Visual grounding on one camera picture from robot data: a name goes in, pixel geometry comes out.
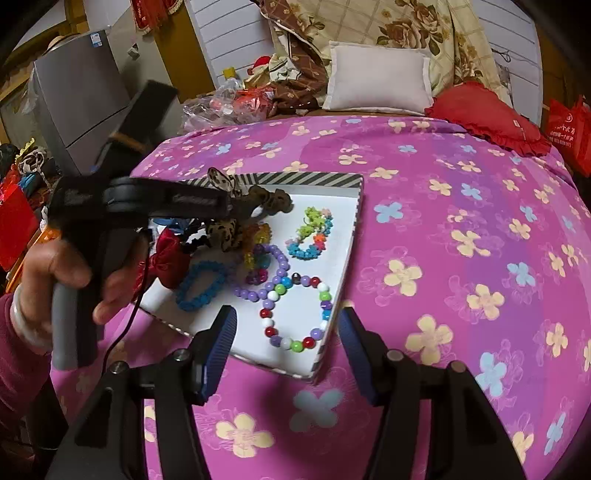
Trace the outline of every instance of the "gray refrigerator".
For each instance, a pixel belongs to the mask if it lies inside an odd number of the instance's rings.
[[[129,105],[105,32],[68,38],[34,65],[33,111],[48,149],[64,174],[90,173]]]

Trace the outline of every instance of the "white pillow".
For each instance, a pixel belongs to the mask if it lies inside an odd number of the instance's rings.
[[[331,41],[330,55],[324,110],[424,115],[433,105],[427,50]]]

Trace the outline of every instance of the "pink floral bedspread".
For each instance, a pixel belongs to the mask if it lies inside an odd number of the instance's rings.
[[[325,116],[171,139],[135,172],[188,180],[211,166],[228,174],[362,173],[343,303],[417,362],[466,362],[529,479],[546,476],[591,393],[591,213],[556,149],[521,158],[443,121]],[[127,315],[108,326],[105,345]],[[146,364],[187,343],[141,314],[113,359]],[[336,334],[331,346],[317,385],[228,360],[217,394],[194,410],[214,480],[362,478],[381,412],[358,393]],[[98,371],[95,364],[53,373],[68,418]],[[149,403],[145,415],[156,480]],[[416,478],[426,464],[424,442],[419,450]]]

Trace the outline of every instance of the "white bangle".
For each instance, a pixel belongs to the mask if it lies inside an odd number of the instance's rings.
[[[53,349],[53,343],[51,340],[48,340],[44,336],[40,335],[39,331],[31,328],[28,323],[25,321],[25,317],[21,312],[21,303],[20,303],[20,294],[21,294],[21,285],[17,287],[14,291],[14,296],[12,297],[12,315],[14,318],[14,323],[16,324],[20,334],[24,337],[24,339],[33,347],[41,348],[47,352],[50,352]]]

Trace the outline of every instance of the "pink sleeve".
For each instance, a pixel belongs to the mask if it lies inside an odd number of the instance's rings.
[[[12,295],[0,298],[0,430],[13,432],[47,380],[51,355],[31,352],[12,328]]]

